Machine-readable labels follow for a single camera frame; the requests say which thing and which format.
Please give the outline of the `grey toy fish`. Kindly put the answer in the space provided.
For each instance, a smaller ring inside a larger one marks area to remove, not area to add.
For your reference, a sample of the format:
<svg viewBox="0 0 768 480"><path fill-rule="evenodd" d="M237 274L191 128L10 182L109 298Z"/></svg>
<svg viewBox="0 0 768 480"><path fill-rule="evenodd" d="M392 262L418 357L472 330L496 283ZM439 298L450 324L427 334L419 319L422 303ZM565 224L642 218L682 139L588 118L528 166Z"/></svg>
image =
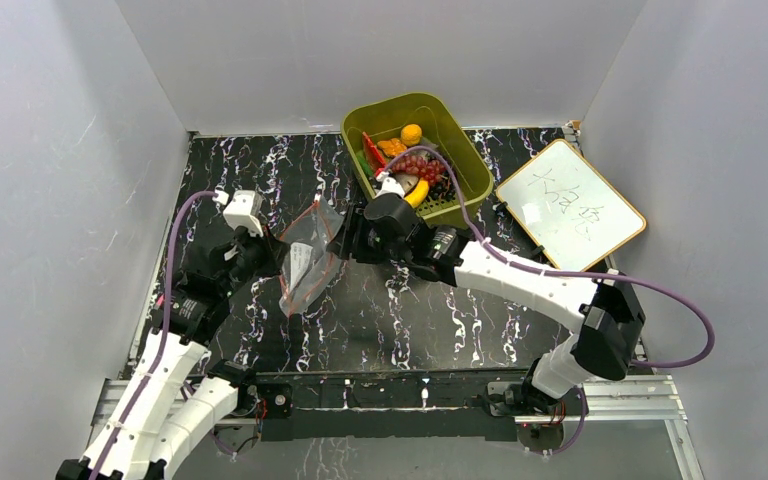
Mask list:
<svg viewBox="0 0 768 480"><path fill-rule="evenodd" d="M420 179L411 174L397 173L394 175L395 180L398 182L405 194L411 193L419 184Z"/></svg>

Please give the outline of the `red toy grape bunch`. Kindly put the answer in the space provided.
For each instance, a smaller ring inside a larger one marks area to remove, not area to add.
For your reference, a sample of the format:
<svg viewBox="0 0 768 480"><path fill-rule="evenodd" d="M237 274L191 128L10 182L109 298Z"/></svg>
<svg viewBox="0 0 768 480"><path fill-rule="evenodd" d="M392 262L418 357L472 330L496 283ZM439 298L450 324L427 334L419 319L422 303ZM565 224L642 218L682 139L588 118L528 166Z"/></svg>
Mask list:
<svg viewBox="0 0 768 480"><path fill-rule="evenodd" d="M391 167L391 171L415 176L430 185L443 182L447 178L443 162L424 153L404 156Z"/></svg>

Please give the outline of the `toy watermelon slice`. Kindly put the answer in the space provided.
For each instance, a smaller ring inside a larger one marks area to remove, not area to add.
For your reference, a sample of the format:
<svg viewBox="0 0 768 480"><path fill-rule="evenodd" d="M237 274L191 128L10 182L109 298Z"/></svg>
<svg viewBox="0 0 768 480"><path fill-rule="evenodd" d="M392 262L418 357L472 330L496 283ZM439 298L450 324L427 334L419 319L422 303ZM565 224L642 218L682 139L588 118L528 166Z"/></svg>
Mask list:
<svg viewBox="0 0 768 480"><path fill-rule="evenodd" d="M362 133L362 141L366 161L371 169L371 175L377 176L388 164L388 160L366 132Z"/></svg>

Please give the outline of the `small whiteboard wooden frame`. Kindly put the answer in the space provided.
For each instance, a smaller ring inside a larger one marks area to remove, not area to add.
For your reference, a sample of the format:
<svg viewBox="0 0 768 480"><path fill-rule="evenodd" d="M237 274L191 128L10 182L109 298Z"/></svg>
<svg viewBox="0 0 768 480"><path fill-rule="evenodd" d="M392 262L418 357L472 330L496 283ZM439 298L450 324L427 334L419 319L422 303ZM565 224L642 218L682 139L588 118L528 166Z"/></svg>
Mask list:
<svg viewBox="0 0 768 480"><path fill-rule="evenodd" d="M563 139L502 181L496 196L561 270L590 269L647 226L644 216Z"/></svg>

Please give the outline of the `black metal base rail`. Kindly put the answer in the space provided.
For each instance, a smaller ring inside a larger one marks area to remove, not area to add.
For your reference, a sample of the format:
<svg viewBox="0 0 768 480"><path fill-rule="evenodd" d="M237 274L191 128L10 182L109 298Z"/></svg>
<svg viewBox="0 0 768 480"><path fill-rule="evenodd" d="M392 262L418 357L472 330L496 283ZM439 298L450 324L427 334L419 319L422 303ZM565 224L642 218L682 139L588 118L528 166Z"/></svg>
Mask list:
<svg viewBox="0 0 768 480"><path fill-rule="evenodd" d="M482 437L551 446L571 437L580 420L687 418L669 375L590 380L545 412L516 405L515 390L523 381L523 371L511 368L285 372L261 373L248 390L266 402L267 442Z"/></svg>

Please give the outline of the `clear zip bag orange zipper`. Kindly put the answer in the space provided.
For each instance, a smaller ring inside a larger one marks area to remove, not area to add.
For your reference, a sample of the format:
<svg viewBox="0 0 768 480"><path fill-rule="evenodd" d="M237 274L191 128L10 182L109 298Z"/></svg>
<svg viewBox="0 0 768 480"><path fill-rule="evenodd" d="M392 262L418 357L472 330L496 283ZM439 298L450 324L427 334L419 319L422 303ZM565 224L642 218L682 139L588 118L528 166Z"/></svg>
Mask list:
<svg viewBox="0 0 768 480"><path fill-rule="evenodd" d="M317 195L283 233L289 251L281 267L279 306L285 316L304 313L336 276L342 261L328 247L342 224L343 217Z"/></svg>

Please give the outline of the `green toy vegetable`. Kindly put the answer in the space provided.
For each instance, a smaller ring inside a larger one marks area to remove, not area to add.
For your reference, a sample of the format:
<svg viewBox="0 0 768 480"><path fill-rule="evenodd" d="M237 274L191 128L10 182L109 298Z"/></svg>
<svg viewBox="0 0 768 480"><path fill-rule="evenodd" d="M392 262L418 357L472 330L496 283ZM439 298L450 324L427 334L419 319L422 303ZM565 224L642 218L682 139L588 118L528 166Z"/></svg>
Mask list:
<svg viewBox="0 0 768 480"><path fill-rule="evenodd" d="M364 178L367 180L369 184L372 184L374 182L375 170L370 166L369 162L366 159L366 155L362 151L357 151L356 157L357 157L357 163L360 166L362 173L364 174Z"/></svg>

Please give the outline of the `orange toy fruit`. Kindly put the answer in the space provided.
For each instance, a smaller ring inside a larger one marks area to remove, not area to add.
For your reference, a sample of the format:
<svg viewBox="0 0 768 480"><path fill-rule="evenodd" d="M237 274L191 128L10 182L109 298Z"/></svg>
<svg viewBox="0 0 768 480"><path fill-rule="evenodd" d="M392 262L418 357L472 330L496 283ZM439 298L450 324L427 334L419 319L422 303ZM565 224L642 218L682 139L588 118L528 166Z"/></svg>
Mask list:
<svg viewBox="0 0 768 480"><path fill-rule="evenodd" d="M421 143L423 137L423 130L418 124L405 125L399 135L400 141L406 147L417 146Z"/></svg>

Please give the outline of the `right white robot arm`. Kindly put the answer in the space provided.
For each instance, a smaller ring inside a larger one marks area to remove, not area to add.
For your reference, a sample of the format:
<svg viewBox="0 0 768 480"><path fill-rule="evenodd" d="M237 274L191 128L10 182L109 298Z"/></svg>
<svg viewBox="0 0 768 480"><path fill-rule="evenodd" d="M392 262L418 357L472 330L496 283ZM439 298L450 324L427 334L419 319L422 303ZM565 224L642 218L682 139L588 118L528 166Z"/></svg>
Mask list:
<svg viewBox="0 0 768 480"><path fill-rule="evenodd" d="M593 377L624 379L645 323L630 284L583 272L562 276L465 229L429 226L396 194L353 205L328 250L342 260L395 262L429 282L490 293L567 329L570 337L535 360L521 383L488 383L480 398L495 417L549 414Z"/></svg>

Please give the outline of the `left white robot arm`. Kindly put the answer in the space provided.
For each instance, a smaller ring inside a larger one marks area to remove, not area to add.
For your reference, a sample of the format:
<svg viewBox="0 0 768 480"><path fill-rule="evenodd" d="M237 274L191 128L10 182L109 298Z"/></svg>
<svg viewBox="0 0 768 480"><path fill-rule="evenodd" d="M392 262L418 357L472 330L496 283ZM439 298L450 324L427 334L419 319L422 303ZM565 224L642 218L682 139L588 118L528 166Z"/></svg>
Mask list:
<svg viewBox="0 0 768 480"><path fill-rule="evenodd" d="M59 479L170 479L198 442L227 415L262 419L272 386L231 360L214 365L197 386L188 375L230 315L241 287L275 276L288 247L268 228L235 230L189 268L168 275L162 316L99 435Z"/></svg>

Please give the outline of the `yellow toy banana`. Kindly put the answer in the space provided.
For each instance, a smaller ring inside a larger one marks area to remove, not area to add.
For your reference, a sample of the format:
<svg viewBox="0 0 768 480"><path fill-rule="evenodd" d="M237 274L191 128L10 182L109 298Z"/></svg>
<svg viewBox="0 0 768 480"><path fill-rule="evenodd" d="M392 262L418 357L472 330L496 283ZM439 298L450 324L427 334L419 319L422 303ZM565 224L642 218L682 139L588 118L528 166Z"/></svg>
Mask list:
<svg viewBox="0 0 768 480"><path fill-rule="evenodd" d="M418 208L427 198L430 185L427 180L419 179L414 188L404 196L404 200L414 209Z"/></svg>

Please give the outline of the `black toy grape bunch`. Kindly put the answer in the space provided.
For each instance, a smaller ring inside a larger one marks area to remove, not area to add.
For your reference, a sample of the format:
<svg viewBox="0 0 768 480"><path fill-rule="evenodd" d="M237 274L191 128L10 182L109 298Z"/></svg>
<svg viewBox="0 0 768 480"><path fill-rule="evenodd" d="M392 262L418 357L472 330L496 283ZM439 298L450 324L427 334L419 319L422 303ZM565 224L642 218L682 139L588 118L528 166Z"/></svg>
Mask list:
<svg viewBox="0 0 768 480"><path fill-rule="evenodd" d="M442 201L450 197L452 188L451 175L446 169L446 162L430 159L426 165L426 177L429 184L428 198L432 201Z"/></svg>

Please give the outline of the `olive green plastic basket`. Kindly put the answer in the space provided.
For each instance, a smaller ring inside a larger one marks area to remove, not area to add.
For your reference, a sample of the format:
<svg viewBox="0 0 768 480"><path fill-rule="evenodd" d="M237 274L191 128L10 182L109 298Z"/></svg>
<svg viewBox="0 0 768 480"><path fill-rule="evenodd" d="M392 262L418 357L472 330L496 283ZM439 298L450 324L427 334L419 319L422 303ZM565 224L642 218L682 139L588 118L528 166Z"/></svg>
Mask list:
<svg viewBox="0 0 768 480"><path fill-rule="evenodd" d="M341 135L348 148L353 169L362 195L372 199L379 189L369 184L357 163L356 152L362 151L362 133L366 132L376 144L381 140L399 138L401 129L418 124L423 130L421 143L407 147L399 160L408 154L430 154L446 162L451 175L450 197L442 201L428 198L415 209L431 225L454 225L464 228L465 216L474 218L494 186L488 167L457 121L441 100L427 93L408 93L351 111L343 120Z"/></svg>

